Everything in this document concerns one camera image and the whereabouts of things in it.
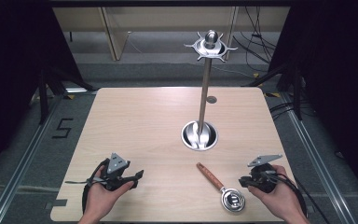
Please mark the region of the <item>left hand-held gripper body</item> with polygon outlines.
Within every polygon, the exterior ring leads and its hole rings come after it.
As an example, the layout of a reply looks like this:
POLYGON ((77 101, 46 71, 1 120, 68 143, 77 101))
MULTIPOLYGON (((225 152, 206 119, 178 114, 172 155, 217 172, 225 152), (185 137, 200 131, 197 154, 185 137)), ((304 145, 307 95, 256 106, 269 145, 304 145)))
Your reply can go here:
POLYGON ((124 171, 130 166, 130 163, 117 153, 112 153, 110 158, 102 161, 89 178, 89 184, 100 183, 105 189, 114 191, 123 184, 130 182, 129 177, 123 177, 124 171))

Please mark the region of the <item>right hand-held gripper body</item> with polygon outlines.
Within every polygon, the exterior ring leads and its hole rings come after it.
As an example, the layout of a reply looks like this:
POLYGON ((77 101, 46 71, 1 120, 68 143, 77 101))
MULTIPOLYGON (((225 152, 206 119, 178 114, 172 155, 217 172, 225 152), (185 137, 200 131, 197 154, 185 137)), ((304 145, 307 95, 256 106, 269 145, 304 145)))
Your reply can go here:
POLYGON ((277 172, 270 162, 280 159, 281 157, 282 154, 259 155, 251 161, 248 164, 248 166, 252 168, 248 185, 256 187, 266 193, 272 192, 277 183, 277 172))

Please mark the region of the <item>person's right hand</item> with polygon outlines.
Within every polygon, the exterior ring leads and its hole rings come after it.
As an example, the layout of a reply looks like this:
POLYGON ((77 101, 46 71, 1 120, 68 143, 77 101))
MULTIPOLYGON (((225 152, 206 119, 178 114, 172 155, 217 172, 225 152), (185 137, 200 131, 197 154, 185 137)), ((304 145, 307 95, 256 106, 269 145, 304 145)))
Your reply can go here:
POLYGON ((285 221, 289 221, 295 214, 301 213, 296 195, 282 182, 279 182, 270 193, 266 193, 253 186, 250 186, 248 190, 259 199, 274 216, 285 221))

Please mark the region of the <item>person's left hand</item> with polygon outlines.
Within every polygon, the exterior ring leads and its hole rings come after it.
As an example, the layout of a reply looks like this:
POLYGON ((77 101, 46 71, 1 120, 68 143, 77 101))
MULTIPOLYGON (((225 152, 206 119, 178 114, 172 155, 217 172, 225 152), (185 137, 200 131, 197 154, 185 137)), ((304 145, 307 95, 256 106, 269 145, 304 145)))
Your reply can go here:
POLYGON ((102 184, 93 184, 89 189, 84 216, 101 219, 113 208, 116 201, 129 191, 134 182, 128 182, 114 191, 107 190, 102 184))

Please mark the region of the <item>black tape floor mark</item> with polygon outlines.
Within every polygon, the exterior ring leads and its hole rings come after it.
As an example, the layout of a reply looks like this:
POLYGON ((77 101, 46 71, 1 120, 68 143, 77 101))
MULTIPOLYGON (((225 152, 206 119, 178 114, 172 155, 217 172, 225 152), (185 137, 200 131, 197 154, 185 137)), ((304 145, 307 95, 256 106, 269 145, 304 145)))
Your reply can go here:
POLYGON ((72 122, 72 118, 62 118, 56 128, 56 133, 51 136, 52 139, 67 138, 72 128, 68 126, 69 122, 72 122))

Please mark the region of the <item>metal utensil hanging rack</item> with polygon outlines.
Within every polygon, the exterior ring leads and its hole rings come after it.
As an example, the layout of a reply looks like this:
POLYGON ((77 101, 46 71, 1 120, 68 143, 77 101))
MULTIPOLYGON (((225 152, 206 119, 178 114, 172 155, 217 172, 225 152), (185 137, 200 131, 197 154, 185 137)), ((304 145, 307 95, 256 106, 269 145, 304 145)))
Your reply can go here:
POLYGON ((198 34, 198 37, 199 39, 194 44, 186 45, 186 47, 192 48, 199 54, 198 60, 204 60, 199 118, 188 122, 183 127, 181 137, 183 143, 189 149, 206 151, 213 148, 218 140, 217 130, 205 120, 213 59, 218 59, 224 63, 223 57, 233 48, 229 48, 221 40, 223 36, 215 30, 210 30, 205 35, 198 34))

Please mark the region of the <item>black metal stand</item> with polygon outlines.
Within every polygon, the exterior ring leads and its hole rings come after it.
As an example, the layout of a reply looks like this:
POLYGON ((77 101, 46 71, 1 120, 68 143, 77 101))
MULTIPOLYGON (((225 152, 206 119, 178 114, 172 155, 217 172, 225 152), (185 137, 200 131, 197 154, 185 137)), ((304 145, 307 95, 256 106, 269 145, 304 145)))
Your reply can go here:
POLYGON ((86 83, 81 77, 73 76, 57 67, 48 67, 41 70, 38 76, 38 90, 40 97, 41 118, 39 123, 43 124, 48 118, 48 92, 47 87, 51 89, 54 95, 63 96, 67 93, 66 88, 62 84, 64 81, 70 81, 86 91, 97 91, 90 84, 86 83))
POLYGON ((279 91, 287 91, 290 86, 293 87, 293 104, 294 112, 299 120, 302 120, 300 100, 301 100, 301 71, 297 63, 283 63, 276 68, 268 71, 261 78, 257 78, 249 84, 245 84, 245 87, 257 87, 260 84, 272 79, 273 77, 281 74, 281 78, 278 81, 277 88, 279 91))

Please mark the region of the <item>beige wooden cabinet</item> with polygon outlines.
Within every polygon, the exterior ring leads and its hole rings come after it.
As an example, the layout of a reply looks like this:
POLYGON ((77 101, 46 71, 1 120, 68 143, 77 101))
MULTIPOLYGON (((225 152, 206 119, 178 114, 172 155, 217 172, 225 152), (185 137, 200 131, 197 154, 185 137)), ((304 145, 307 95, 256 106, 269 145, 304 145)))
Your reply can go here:
POLYGON ((129 32, 206 32, 215 30, 225 44, 236 32, 280 32, 288 7, 55 7, 65 32, 104 32, 111 58, 118 61, 129 32))

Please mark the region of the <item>wooden handled metal ladle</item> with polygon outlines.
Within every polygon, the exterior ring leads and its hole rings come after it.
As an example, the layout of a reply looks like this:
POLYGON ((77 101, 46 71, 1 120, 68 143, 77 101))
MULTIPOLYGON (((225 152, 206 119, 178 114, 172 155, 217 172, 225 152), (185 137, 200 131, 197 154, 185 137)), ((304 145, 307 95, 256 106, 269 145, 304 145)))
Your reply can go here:
POLYGON ((245 207, 245 198, 237 189, 226 188, 224 184, 202 163, 196 164, 200 172, 221 192, 221 204, 232 213, 239 213, 245 207))

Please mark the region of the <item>aluminium floor rail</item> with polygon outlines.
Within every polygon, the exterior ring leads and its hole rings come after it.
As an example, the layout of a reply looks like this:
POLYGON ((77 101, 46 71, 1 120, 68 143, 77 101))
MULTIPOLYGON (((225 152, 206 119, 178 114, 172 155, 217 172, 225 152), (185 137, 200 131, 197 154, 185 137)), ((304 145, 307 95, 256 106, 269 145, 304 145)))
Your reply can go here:
POLYGON ((0 154, 0 224, 65 224, 50 214, 95 94, 48 96, 49 114, 40 120, 40 100, 28 105, 20 127, 0 154), (52 139, 62 118, 72 118, 67 138, 52 139))
POLYGON ((296 179, 320 206, 313 222, 358 224, 358 180, 309 105, 301 106, 299 119, 289 93, 282 94, 286 108, 275 117, 284 149, 296 179))

